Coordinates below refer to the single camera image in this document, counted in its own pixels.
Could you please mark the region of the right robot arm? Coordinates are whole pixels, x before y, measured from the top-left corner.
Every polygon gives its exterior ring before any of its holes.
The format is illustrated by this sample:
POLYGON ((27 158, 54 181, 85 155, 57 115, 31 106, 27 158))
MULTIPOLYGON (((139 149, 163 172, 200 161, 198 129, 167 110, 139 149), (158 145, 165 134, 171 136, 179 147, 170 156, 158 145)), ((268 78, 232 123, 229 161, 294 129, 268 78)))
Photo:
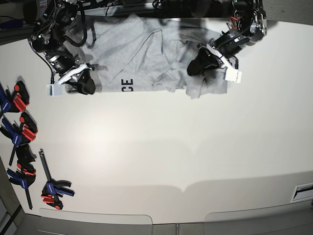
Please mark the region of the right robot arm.
POLYGON ((81 47, 88 38, 86 16, 83 3, 80 0, 53 0, 43 16, 36 22, 34 31, 28 39, 31 49, 37 56, 43 53, 41 59, 50 69, 50 84, 48 94, 53 96, 62 91, 62 85, 69 85, 75 93, 94 94, 96 86, 90 76, 94 66, 88 63, 78 63, 76 57, 64 46, 81 47), (66 35, 67 28, 80 13, 83 37, 79 42, 66 35))

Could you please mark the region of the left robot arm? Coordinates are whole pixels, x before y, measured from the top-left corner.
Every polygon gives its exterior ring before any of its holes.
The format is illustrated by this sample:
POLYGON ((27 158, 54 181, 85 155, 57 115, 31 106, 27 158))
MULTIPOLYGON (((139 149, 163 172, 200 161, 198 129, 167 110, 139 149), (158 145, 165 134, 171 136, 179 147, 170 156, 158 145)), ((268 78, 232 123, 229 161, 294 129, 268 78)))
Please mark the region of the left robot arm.
POLYGON ((207 44, 198 44, 197 57, 190 62, 187 73, 198 75, 205 71, 225 69, 226 81, 239 82, 239 53, 247 43, 256 43, 267 35, 267 17, 261 0, 232 0, 230 28, 207 44))

